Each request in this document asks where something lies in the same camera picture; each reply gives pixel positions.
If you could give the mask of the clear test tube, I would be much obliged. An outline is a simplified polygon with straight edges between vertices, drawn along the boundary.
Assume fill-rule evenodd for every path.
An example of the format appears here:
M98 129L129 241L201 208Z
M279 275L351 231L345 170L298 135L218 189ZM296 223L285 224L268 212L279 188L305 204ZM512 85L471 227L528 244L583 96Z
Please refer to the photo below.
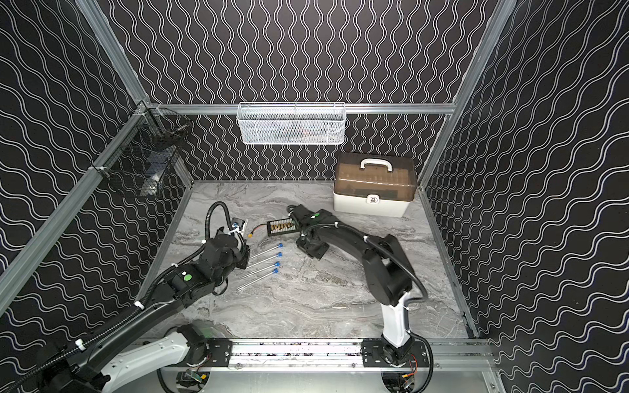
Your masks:
M254 266L257 266L257 265L263 265L264 263L267 263L267 262L272 262L272 261L274 261L274 260L278 260L279 258L276 256L277 254L272 255L272 256L270 256L270 257L268 257L268 258L265 258L265 259L263 259L263 260L257 261L257 262L255 262L255 263L253 263L253 264L249 265L249 266L247 267L247 270L251 270L251 269L253 269L253 267L254 267Z
M270 247L269 249L266 249L266 250L263 250L263 251L258 251L256 253L254 253L251 256L251 258L255 259L255 258L259 258L259 257L265 256L265 255L271 255L271 254L275 255L275 254L281 252L282 250L283 250L283 248L278 248L278 244L277 244L277 245L275 245L273 247Z
M259 283L259 282L261 282L261 281L263 281L263 280L265 280L267 278L270 278L270 277L272 277L274 275L275 274L273 274L273 271L269 272L269 273L266 273L266 274L260 276L259 278L255 278L250 283L245 283L245 284L241 285L240 287L237 288L237 291L244 291L245 289L250 288L253 285L255 285L255 284L257 284L257 283Z
M247 273L247 274L243 275L242 278L249 278L249 277L255 276L255 275L260 274L260 273L272 272L275 269L279 269L280 267L274 267L274 265L265 266L264 268L261 268L261 269L258 269L258 270L254 270L254 271L252 271L250 273Z

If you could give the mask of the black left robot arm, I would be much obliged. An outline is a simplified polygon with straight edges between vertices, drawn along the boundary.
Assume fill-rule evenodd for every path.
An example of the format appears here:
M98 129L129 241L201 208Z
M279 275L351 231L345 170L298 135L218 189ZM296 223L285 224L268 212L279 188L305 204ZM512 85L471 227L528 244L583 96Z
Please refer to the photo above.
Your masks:
M229 275L244 270L251 249L241 219L232 218L222 201L211 204L204 224L205 242L149 284L146 293L113 321L64 346L43 351L38 365L5 387L15 392L30 381L41 392L103 392L115 377L105 370L111 361L163 319L178 314L205 296L221 296Z

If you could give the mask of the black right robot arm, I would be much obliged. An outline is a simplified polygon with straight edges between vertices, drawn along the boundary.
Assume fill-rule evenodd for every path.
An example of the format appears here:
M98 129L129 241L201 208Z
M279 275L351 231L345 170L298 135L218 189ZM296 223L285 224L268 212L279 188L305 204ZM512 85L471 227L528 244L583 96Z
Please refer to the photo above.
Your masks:
M383 314L380 356L393 367L403 365L418 341L409 327L408 305L427 301L429 292L399 240L391 234L367 234L326 210L290 205L287 213L299 231L296 246L300 251L320 260L334 246L362 265L367 288Z

